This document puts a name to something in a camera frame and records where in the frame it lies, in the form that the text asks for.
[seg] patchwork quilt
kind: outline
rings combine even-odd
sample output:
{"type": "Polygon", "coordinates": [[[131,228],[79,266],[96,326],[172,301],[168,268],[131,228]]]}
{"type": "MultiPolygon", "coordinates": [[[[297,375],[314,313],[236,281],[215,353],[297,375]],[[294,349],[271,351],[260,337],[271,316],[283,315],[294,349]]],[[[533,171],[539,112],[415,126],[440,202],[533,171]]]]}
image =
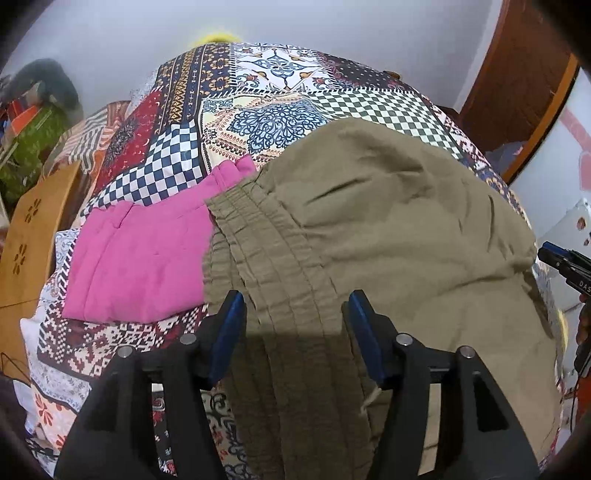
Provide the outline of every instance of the patchwork quilt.
{"type": "MultiPolygon", "coordinates": [[[[69,136],[102,150],[100,136],[107,126],[113,132],[100,160],[83,155],[87,170],[94,171],[93,184],[77,224],[92,209],[122,199],[141,205],[160,202],[196,185],[225,159],[250,154],[260,167],[319,126],[348,116],[448,150],[525,218],[484,156],[428,98],[385,72],[318,51],[265,43],[206,44],[161,65],[134,93],[124,115],[111,115],[111,110],[120,112],[119,107],[101,111],[69,136]],[[110,115],[116,120],[108,121],[110,115]]],[[[66,145],[53,165],[77,152],[77,145],[66,145]]],[[[22,327],[38,411],[37,437],[47,453],[37,448],[34,454],[49,473],[114,352],[122,345],[140,351],[166,347],[194,331],[207,314],[206,306],[197,306],[151,325],[63,318],[77,234],[77,229],[58,234],[56,272],[41,293],[35,316],[23,320],[22,327]]],[[[255,478],[223,390],[204,392],[203,402],[228,477],[255,478]]],[[[153,412],[161,469],[174,472],[161,392],[154,393],[153,412]]]]}

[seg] yellow object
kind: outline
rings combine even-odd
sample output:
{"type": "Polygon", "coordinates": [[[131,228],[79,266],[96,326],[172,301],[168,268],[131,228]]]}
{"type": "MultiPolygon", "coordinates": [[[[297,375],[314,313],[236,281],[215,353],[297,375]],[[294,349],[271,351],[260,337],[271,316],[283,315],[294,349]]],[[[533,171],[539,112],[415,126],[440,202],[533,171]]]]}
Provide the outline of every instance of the yellow object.
{"type": "Polygon", "coordinates": [[[240,38],[238,38],[236,35],[232,35],[231,33],[219,32],[205,35],[203,38],[191,44],[190,47],[195,48],[199,45],[204,45],[206,43],[235,43],[240,41],[242,40],[240,40],[240,38]]]}
{"type": "Polygon", "coordinates": [[[558,311],[558,319],[560,320],[560,327],[562,328],[563,351],[565,352],[569,341],[569,323],[562,310],[558,311]]]}

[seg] floral pattern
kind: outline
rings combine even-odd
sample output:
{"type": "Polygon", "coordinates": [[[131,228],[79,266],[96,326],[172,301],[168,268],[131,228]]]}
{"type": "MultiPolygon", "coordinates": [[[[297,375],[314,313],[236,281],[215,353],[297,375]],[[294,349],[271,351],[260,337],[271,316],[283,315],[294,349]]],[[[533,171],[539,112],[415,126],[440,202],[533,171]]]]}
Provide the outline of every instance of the floral pattern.
{"type": "Polygon", "coordinates": [[[259,109],[245,109],[239,112],[228,130],[239,135],[249,135],[249,153],[276,145],[285,148],[321,125],[326,119],[307,100],[289,105],[276,103],[259,109]]]}
{"type": "Polygon", "coordinates": [[[37,406],[37,413],[39,414],[42,424],[51,427],[53,425],[53,415],[49,413],[45,401],[39,394],[35,394],[35,405],[37,406]]]}
{"type": "Polygon", "coordinates": [[[272,57],[256,60],[253,61],[253,63],[263,69],[270,70],[273,75],[283,79],[291,77],[297,70],[303,70],[306,68],[303,65],[281,58],[279,55],[277,55],[276,50],[272,57]]]}
{"type": "Polygon", "coordinates": [[[232,108],[232,99],[222,99],[222,100],[214,100],[210,98],[206,98],[203,101],[202,109],[204,112],[219,112],[220,110],[224,110],[226,108],[232,108]]]}

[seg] checkered pattern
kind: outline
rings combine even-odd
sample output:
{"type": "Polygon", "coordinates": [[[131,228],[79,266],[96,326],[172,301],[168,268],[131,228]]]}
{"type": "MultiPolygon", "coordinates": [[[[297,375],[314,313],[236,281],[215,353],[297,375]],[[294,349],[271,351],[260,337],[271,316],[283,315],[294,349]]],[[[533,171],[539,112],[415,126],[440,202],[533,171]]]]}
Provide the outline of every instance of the checkered pattern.
{"type": "Polygon", "coordinates": [[[198,143],[195,120],[170,125],[150,145],[145,163],[114,178],[89,201],[82,216],[119,200],[152,205],[196,185],[203,178],[198,143]]]}
{"type": "Polygon", "coordinates": [[[453,139],[413,92],[357,89],[305,95],[330,120],[362,118],[445,148],[458,160],[462,157],[453,139]]]}

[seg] wooden panel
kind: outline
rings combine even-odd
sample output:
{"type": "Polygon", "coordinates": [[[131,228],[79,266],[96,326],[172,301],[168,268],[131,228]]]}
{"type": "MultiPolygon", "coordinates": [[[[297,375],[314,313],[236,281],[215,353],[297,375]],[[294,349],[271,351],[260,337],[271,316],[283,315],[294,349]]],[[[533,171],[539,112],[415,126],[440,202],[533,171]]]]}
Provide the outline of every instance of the wooden panel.
{"type": "Polygon", "coordinates": [[[37,300],[50,274],[54,237],[79,179],[80,162],[59,170],[17,204],[0,258],[0,306],[37,300]]]}
{"type": "Polygon", "coordinates": [[[527,141],[569,62],[569,48],[532,0],[505,0],[483,68],[460,113],[482,151],[527,141]]]}
{"type": "Polygon", "coordinates": [[[577,58],[574,55],[571,55],[569,64],[566,67],[562,80],[558,86],[558,90],[552,98],[552,102],[542,117],[542,120],[534,130],[534,133],[530,136],[530,139],[523,146],[519,155],[515,157],[515,160],[509,168],[503,172],[503,180],[507,183],[511,182],[521,169],[525,167],[544,141],[546,135],[550,132],[550,129],[558,119],[558,116],[569,97],[569,93],[573,87],[578,71],[579,63],[577,58]]]}
{"type": "MultiPolygon", "coordinates": [[[[37,300],[0,307],[0,352],[7,354],[27,375],[29,368],[20,325],[21,319],[32,317],[36,308],[37,300]]],[[[4,362],[4,374],[27,381],[27,377],[9,362],[4,362]]]]}

